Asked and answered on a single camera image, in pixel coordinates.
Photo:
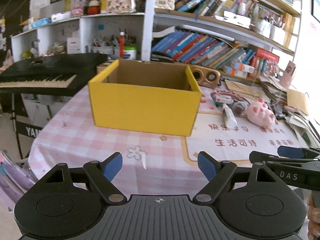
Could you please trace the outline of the person's right hand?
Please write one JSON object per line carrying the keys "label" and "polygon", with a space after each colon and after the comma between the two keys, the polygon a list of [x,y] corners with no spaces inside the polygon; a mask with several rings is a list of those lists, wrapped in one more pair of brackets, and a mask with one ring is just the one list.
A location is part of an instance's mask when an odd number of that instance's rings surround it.
{"label": "person's right hand", "polygon": [[308,200],[308,239],[314,240],[320,237],[320,209],[315,207],[313,195]]}

